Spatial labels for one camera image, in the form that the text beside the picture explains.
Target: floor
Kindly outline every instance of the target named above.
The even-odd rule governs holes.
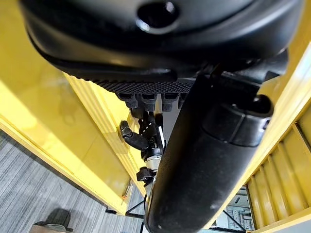
[[[135,188],[130,207],[143,200]],[[139,233],[142,220],[105,213],[106,206],[0,131],[0,232],[27,233],[36,222],[75,233]],[[133,213],[144,214],[143,205]]]

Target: wire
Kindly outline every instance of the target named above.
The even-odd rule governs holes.
[[[144,198],[144,210],[146,212],[146,200],[147,200],[147,194],[145,195],[145,198]]]

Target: adjustment lever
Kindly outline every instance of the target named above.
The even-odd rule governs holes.
[[[121,121],[120,131],[122,137],[124,138],[126,143],[129,144],[130,146],[140,151],[145,151],[148,149],[149,147],[148,140],[145,137],[139,135],[138,133],[133,132],[128,126],[126,120]]]

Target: textured plastic panel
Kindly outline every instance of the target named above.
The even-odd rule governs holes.
[[[92,80],[107,91],[124,94],[188,93],[194,82],[109,82]]]

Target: yellow wall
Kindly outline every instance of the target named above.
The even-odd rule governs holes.
[[[0,126],[124,214],[130,177],[63,73],[35,51],[14,0],[0,2]]]

